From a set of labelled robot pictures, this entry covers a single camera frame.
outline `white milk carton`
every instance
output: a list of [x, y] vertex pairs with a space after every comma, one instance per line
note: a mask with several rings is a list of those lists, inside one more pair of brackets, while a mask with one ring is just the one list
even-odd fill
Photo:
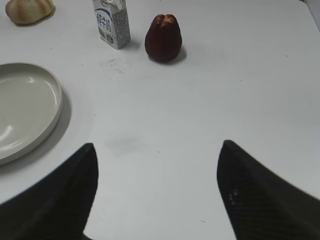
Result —
[[101, 39], [119, 50], [130, 40], [126, 0], [93, 0]]

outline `dark red wax apple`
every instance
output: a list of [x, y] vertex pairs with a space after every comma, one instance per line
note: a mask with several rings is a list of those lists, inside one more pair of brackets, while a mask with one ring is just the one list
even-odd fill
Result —
[[146, 53], [154, 60], [168, 62], [178, 56], [182, 46], [180, 27], [172, 14], [156, 16], [145, 36]]

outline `round plate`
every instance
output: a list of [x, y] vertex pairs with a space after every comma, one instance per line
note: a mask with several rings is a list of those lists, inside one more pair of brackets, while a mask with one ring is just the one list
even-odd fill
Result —
[[62, 90], [47, 69], [29, 63], [0, 65], [0, 165], [38, 146], [54, 129]]

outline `bread roll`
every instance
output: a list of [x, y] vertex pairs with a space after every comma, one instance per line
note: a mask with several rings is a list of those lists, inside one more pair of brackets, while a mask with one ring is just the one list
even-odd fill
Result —
[[52, 0], [10, 0], [5, 12], [15, 24], [33, 24], [50, 15], [55, 6]]

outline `white table surface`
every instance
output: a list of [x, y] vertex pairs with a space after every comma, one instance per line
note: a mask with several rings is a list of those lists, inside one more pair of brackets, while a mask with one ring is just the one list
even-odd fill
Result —
[[[216, 181], [225, 139], [320, 197], [320, 33], [304, 3], [128, 0], [132, 43], [122, 50], [100, 40], [90, 0], [55, 0], [55, 15], [31, 27], [10, 22], [5, 3], [0, 63], [48, 68], [65, 102], [53, 134], [0, 167], [0, 202], [93, 142], [90, 237], [234, 240]], [[160, 13], [180, 24], [186, 57], [175, 64], [144, 49]]]

